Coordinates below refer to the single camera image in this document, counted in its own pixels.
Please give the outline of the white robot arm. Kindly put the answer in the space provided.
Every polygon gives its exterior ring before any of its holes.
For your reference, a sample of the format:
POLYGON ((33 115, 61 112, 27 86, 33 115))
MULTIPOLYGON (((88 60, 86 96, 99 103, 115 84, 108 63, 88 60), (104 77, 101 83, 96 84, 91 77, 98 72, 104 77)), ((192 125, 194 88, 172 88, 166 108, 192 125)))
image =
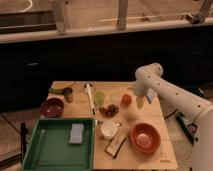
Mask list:
POLYGON ((162 78, 159 63, 139 67, 135 72, 134 93, 144 96, 149 89, 159 94, 197 125, 192 149, 191 171, 213 171, 213 103, 162 78))

